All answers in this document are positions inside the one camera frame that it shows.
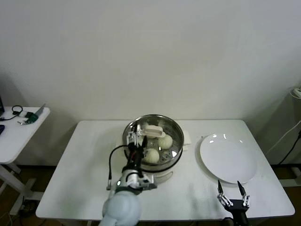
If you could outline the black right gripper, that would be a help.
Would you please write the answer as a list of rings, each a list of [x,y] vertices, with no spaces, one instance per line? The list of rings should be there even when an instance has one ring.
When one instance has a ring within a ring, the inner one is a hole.
[[[227,207],[227,211],[232,214],[234,225],[249,225],[246,212],[249,209],[249,195],[246,194],[244,187],[237,181],[242,200],[228,199],[223,192],[220,180],[218,180],[218,196],[220,204]]]

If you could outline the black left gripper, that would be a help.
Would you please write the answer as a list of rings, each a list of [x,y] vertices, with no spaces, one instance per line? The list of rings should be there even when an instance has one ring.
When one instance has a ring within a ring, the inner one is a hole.
[[[140,144],[138,144],[138,126],[129,125],[126,132],[126,143],[130,154],[127,159],[127,168],[130,170],[141,170],[142,159],[144,158],[144,150],[147,147],[147,136],[140,136]]]

